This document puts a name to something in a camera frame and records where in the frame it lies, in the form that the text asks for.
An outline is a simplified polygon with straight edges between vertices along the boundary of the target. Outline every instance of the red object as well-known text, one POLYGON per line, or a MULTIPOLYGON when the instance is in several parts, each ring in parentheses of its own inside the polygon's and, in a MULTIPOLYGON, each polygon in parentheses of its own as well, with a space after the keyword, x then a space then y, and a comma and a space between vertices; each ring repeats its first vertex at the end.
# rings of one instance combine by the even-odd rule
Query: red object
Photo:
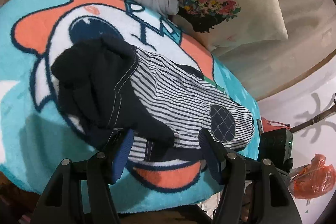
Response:
POLYGON ((268 131, 272 131, 272 130, 276 130, 280 128, 290 129, 290 126, 291 126, 290 124, 285 124, 282 122, 269 121, 265 119, 264 117, 261 117, 261 122, 262 122, 263 132, 268 132, 268 131), (273 126, 271 125, 271 123, 281 124, 282 126, 273 126))
POLYGON ((336 171, 332 165, 325 166, 324 155, 315 154, 311 163, 293 178, 289 190, 295 198, 318 198, 331 191, 336 182, 336 171))

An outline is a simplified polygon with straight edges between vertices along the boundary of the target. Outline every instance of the metal screw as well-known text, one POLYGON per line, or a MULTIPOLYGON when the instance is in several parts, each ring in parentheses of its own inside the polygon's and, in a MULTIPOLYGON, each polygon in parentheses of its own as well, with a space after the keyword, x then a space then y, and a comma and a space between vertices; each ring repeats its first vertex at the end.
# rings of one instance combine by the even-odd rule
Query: metal screw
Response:
POLYGON ((105 158, 105 153, 104 152, 98 152, 97 153, 97 158, 99 158, 99 159, 105 158))
POLYGON ((270 166, 270 165, 272 164, 272 161, 269 160, 269 159, 264 159, 262 162, 263 162, 265 165, 268 165, 268 166, 270 166))
POLYGON ((69 159, 64 159, 64 160, 61 161, 61 164, 64 165, 64 166, 68 165, 69 163, 70 163, 69 159))
POLYGON ((235 158, 237 158, 237 155, 236 155, 235 153, 230 152, 230 153, 227 153, 227 157, 228 157, 229 159, 234 160, 235 158))

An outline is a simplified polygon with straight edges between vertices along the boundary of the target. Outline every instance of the wall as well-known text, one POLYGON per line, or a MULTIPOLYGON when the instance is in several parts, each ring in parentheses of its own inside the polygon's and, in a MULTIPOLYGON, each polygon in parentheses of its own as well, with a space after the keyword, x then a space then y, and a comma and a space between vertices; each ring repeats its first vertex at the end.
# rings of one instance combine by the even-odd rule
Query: wall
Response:
MULTIPOLYGON (((261 100, 260 112, 269 120, 298 125, 330 108, 336 93, 336 57, 296 85, 261 100)), ((310 163, 315 153, 326 156, 326 164, 336 168, 336 115, 299 131, 293 136, 294 168, 310 163)), ((303 224, 313 224, 329 203, 335 188, 326 195, 306 200, 295 199, 303 224)))

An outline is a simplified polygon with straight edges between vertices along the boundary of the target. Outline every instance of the plastic bag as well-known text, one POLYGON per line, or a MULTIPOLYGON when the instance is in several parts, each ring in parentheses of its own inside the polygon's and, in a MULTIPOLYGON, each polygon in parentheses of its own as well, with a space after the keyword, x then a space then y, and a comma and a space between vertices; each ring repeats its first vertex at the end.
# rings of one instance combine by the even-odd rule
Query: plastic bag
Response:
POLYGON ((317 198, 332 190, 336 171, 332 165, 325 166, 325 162, 324 155, 315 154, 311 163, 293 178, 289 191, 295 198, 317 198))

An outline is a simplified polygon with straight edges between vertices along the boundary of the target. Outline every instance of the quilted oval patch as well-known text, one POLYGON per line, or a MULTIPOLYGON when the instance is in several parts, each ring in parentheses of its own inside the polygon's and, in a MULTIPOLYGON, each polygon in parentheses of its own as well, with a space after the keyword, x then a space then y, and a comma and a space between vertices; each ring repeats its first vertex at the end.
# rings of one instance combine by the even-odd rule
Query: quilted oval patch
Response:
POLYGON ((221 142, 230 142, 236 136, 236 124, 233 115, 224 107, 210 107, 211 130, 215 138, 221 142))

